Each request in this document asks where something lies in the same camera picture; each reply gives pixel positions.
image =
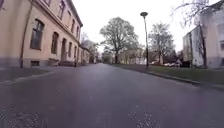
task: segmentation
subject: sky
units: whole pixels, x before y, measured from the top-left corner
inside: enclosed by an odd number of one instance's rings
[[[144,21],[140,13],[148,12],[146,17],[147,31],[152,24],[162,22],[170,25],[170,32],[174,35],[176,51],[183,48],[183,36],[191,28],[182,28],[182,16],[177,13],[171,17],[172,8],[182,3],[182,0],[73,0],[77,12],[83,22],[82,32],[87,33],[90,40],[101,42],[104,38],[99,34],[100,29],[115,17],[127,20],[135,28],[139,36],[139,43],[145,44]]]

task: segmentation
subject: street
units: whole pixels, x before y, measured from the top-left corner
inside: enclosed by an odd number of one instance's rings
[[[224,92],[106,64],[0,85],[1,128],[223,128]]]

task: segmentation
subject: lawn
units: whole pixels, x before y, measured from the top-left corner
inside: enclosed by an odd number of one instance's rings
[[[154,72],[199,82],[224,85],[224,70],[205,70],[195,68],[174,68],[174,67],[160,67],[160,66],[150,66],[149,69],[146,69],[145,66],[143,65],[116,65],[116,66],[145,73]]]

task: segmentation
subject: lamp post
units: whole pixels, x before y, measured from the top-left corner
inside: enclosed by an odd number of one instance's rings
[[[147,38],[147,28],[146,28],[146,19],[145,17],[148,15],[147,12],[141,12],[140,15],[143,17],[144,19],[144,23],[145,23],[145,34],[146,34],[146,67],[149,67],[149,49],[148,49],[148,38]]]

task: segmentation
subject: building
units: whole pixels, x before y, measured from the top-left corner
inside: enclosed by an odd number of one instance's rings
[[[5,0],[0,10],[0,66],[81,63],[82,26],[71,0]]]
[[[145,64],[143,52],[141,48],[123,50],[119,53],[119,62],[122,64]]]
[[[201,12],[200,24],[206,46],[208,68],[224,66],[224,9],[219,1]]]
[[[90,53],[89,53],[89,49],[83,47],[83,64],[89,64],[89,59],[90,59]]]
[[[189,62],[191,67],[204,66],[204,45],[200,26],[183,38],[183,61]]]

